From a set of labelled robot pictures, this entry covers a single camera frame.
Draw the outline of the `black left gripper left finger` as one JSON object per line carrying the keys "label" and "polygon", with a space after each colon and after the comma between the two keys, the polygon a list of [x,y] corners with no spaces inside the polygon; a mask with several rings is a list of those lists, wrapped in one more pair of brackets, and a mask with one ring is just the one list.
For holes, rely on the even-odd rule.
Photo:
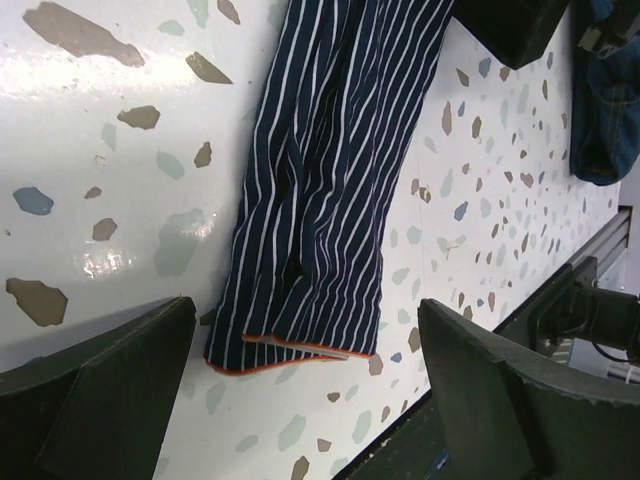
{"label": "black left gripper left finger", "polygon": [[2,373],[2,478],[152,478],[194,328],[177,297]]}

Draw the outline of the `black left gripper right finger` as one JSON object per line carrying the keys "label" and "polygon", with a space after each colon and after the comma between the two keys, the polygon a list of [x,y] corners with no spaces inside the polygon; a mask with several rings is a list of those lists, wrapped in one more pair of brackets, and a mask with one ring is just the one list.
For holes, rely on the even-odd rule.
{"label": "black left gripper right finger", "polygon": [[636,479],[639,388],[564,366],[493,332],[442,303],[419,306],[419,333],[432,390],[443,389],[444,362],[474,363],[497,385],[482,412],[497,409],[493,438],[471,445],[444,418],[458,479]]}

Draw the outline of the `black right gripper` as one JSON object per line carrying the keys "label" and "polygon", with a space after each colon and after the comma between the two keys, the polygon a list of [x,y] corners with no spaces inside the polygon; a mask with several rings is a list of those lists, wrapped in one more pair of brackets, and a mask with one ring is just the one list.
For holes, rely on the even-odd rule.
{"label": "black right gripper", "polygon": [[569,0],[456,0],[453,16],[497,60],[520,69],[542,57]]}

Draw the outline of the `navy white striped underwear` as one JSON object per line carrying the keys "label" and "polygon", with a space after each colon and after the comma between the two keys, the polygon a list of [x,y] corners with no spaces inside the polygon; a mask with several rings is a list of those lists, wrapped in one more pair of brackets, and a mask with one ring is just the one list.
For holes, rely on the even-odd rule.
{"label": "navy white striped underwear", "polygon": [[382,243],[449,1],[293,1],[251,135],[204,357],[227,374],[375,354]]}

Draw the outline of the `dark blue folded garment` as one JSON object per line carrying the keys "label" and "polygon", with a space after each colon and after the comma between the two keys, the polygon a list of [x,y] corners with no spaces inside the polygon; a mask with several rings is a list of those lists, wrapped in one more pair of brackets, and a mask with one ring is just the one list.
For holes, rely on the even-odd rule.
{"label": "dark blue folded garment", "polygon": [[573,39],[570,173],[613,185],[639,158],[639,3],[578,1]]}

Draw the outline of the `aluminium frame rail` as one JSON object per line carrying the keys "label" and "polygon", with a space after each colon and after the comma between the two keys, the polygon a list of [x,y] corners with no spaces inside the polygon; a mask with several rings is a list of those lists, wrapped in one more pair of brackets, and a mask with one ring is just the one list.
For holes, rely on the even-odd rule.
{"label": "aluminium frame rail", "polygon": [[620,206],[618,212],[569,258],[568,263],[578,266],[587,257],[594,257],[597,260],[597,279],[602,279],[626,255],[632,214],[632,206]]}

